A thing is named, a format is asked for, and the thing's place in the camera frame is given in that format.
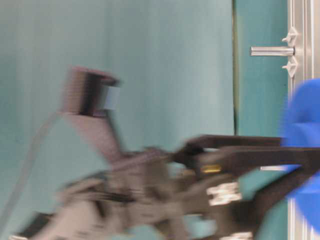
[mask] teal backdrop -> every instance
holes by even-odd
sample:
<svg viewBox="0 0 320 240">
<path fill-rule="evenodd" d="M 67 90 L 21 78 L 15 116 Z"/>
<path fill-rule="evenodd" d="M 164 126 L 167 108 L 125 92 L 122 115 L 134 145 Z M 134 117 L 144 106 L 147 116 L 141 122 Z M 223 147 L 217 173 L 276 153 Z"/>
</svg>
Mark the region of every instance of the teal backdrop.
<svg viewBox="0 0 320 240">
<path fill-rule="evenodd" d="M 285 46 L 288 33 L 287 0 L 233 0 L 235 131 L 244 136 L 279 136 L 288 92 L 285 57 L 252 57 L 251 46 Z M 240 179 L 250 198 L 281 172 L 253 171 Z M 267 215 L 259 240 L 287 240 L 287 202 Z"/>
<path fill-rule="evenodd" d="M 231 0 L 2 0 L 0 30 L 0 207 L 30 139 L 60 105 L 69 66 L 121 79 L 114 119 L 128 150 L 234 134 Z M 65 183 L 106 167 L 60 120 L 2 239 L 33 211 L 52 211 Z M 133 233 L 156 239 L 147 227 Z"/>
</svg>

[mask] robotic arm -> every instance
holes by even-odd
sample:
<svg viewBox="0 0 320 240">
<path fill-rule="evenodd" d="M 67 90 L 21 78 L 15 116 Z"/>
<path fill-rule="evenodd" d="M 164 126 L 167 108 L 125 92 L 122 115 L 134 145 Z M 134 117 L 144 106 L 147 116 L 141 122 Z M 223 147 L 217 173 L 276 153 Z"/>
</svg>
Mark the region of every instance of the robotic arm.
<svg viewBox="0 0 320 240">
<path fill-rule="evenodd" d="M 175 153 L 157 148 L 123 152 L 109 111 L 100 108 L 104 87 L 116 84 L 105 73 L 72 69 L 62 114 L 111 170 L 68 184 L 55 213 L 37 214 L 11 240 L 102 240 L 143 224 L 154 226 L 166 240 L 188 240 L 183 216 L 190 214 L 217 223 L 215 234 L 202 240 L 253 240 L 266 212 L 320 168 L 318 148 L 281 147 L 274 137 L 204 135 Z M 170 178 L 170 162 L 188 170 Z M 274 165 L 299 167 L 243 200 L 238 177 Z"/>
</svg>

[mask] blue cloth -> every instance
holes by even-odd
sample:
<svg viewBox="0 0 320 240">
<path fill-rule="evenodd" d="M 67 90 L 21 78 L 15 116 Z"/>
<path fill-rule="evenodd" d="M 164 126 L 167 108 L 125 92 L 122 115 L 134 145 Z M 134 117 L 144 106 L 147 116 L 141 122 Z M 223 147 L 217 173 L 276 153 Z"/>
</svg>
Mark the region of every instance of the blue cloth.
<svg viewBox="0 0 320 240">
<path fill-rule="evenodd" d="M 296 90 L 283 123 L 283 146 L 320 147 L 320 79 L 309 80 Z M 296 167 L 287 166 L 287 170 Z M 295 199 L 307 222 L 320 233 L 320 172 L 288 197 Z"/>
</svg>

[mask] metal frame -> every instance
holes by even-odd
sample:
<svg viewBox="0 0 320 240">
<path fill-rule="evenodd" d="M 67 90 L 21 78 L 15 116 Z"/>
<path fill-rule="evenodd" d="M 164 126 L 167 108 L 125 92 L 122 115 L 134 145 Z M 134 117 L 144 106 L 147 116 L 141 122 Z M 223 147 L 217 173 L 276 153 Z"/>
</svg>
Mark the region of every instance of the metal frame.
<svg viewBox="0 0 320 240">
<path fill-rule="evenodd" d="M 288 94 L 292 94 L 297 86 L 309 79 L 320 77 L 320 1 L 288 0 L 288 30 L 295 28 L 295 59 L 298 62 L 293 77 L 288 77 Z M 288 239 L 320 240 L 313 227 L 308 226 L 300 215 L 295 201 L 288 201 Z"/>
</svg>

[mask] gold connector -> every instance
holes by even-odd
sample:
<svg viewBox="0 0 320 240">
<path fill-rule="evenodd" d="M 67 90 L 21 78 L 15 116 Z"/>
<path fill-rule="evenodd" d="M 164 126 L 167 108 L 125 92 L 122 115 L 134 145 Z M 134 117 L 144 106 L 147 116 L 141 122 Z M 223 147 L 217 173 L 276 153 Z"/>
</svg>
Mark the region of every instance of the gold connector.
<svg viewBox="0 0 320 240">
<path fill-rule="evenodd" d="M 201 171 L 204 174 L 215 174 L 215 173 L 219 173 L 221 172 L 221 166 L 218 164 L 214 164 L 214 165 L 205 165 L 201 168 Z"/>
</svg>

